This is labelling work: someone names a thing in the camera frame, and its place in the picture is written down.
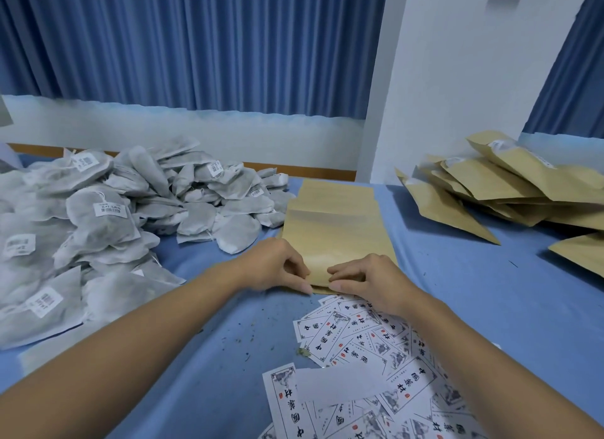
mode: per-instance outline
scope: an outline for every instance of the blue tablecloth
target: blue tablecloth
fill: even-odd
[[[291,191],[300,184],[292,178]],[[563,236],[476,213],[501,241],[493,245],[421,217],[402,186],[373,187],[407,275],[604,425],[604,279],[548,252]],[[187,279],[230,258],[175,237],[156,251]],[[296,355],[292,327],[316,299],[281,289],[231,299],[110,437],[257,438],[271,422],[261,374],[291,361],[316,367]],[[20,378],[20,351],[0,353],[2,391]]]

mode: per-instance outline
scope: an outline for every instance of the finger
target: finger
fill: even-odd
[[[283,286],[291,288],[292,290],[300,291],[308,295],[312,294],[312,286],[310,286],[310,283],[297,275],[283,271],[281,283]]]
[[[342,264],[336,264],[335,266],[328,267],[327,272],[336,273],[338,270],[342,270],[343,268],[348,267],[349,265],[354,264],[359,261],[362,261],[362,260],[352,260],[352,261],[348,261],[348,262],[343,262]]]
[[[292,247],[287,240],[284,240],[286,243],[286,256],[287,260],[294,265],[294,270],[297,275],[305,278],[308,274],[310,274],[310,269],[306,267],[304,260],[302,259],[302,255],[298,253],[294,247]]]
[[[363,297],[367,282],[354,280],[336,280],[329,283],[329,289],[338,293],[352,294]]]
[[[353,279],[359,281],[365,281],[365,272],[360,263],[349,264],[341,270],[335,272],[329,278],[329,281],[342,280],[342,279]]]

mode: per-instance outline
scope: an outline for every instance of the right hand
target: right hand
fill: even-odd
[[[367,255],[329,267],[329,288],[360,296],[376,310],[401,316],[422,291],[385,255]]]

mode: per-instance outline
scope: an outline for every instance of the wooden trim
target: wooden trim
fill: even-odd
[[[33,154],[45,157],[62,157],[63,148],[58,146],[43,146],[43,145],[26,145],[20,143],[9,143],[10,147],[17,153]],[[76,151],[82,151],[81,148],[70,148]],[[105,151],[105,153],[115,156],[115,151]],[[356,171],[354,170],[337,170],[337,169],[324,169],[318,167],[299,167],[297,165],[276,165],[276,164],[262,164],[257,162],[245,162],[246,167],[253,168],[254,170],[262,170],[270,167],[277,167],[279,172],[286,173],[292,177],[303,177],[303,178],[321,178],[323,180],[340,180],[343,182],[355,181]]]

